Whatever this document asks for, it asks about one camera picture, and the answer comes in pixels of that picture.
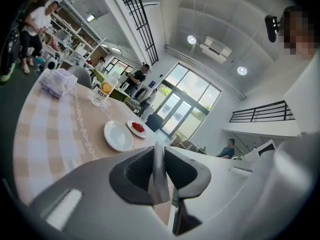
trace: small plate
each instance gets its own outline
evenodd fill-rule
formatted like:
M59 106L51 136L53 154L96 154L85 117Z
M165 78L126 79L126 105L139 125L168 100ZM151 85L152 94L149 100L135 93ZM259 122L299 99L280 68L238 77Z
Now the small plate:
M137 131L137 130L132 126L132 123L133 123L133 122L134 122L134 121L128 121L128 122L126 122L126 125L127 125L128 128L130 129L130 131L133 132L135 135L139 136L140 138L145 139L145 138L147 137L146 131L144 131L144 132L139 132L139 131Z
M128 128L121 122L109 121L103 129L104 137L116 151L124 152L132 148L134 140Z

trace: black pants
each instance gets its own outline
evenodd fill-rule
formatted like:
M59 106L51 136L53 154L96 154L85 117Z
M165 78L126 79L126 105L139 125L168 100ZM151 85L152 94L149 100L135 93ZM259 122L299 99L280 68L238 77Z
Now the black pants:
M150 107L150 104L144 100L140 103L140 107L141 107L141 111L139 113L139 117L141 117L144 114L144 112L146 111L146 109Z
M28 48L33 47L34 51L32 56L40 56L40 51L42 49L42 43L39 36L36 34L34 36L30 35L28 31L22 31L20 33L20 44L21 44L21 58L26 58L28 54Z

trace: red food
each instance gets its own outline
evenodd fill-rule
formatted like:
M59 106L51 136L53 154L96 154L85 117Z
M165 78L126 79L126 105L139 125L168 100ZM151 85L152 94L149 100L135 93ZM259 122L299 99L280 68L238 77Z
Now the red food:
M132 127L137 130L139 133L143 133L145 131L145 128L142 124L140 123L136 123L136 122L133 122L132 123Z

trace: plastic bottle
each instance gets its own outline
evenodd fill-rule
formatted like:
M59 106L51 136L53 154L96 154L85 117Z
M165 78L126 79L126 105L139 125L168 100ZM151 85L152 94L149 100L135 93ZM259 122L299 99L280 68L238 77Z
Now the plastic bottle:
M99 90L94 94L94 97L91 100L93 105L100 107L107 100L117 86L119 77L120 75L117 72L113 72L112 75L108 75L104 79Z

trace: black railing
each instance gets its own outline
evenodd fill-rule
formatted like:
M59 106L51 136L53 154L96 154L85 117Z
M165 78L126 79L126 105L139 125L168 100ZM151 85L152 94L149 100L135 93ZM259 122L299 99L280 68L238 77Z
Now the black railing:
M229 123L274 122L294 119L287 103L282 100L268 105L233 111Z
M123 2L134 19L136 30L140 33L145 51L153 65L159 58L142 0L123 0Z

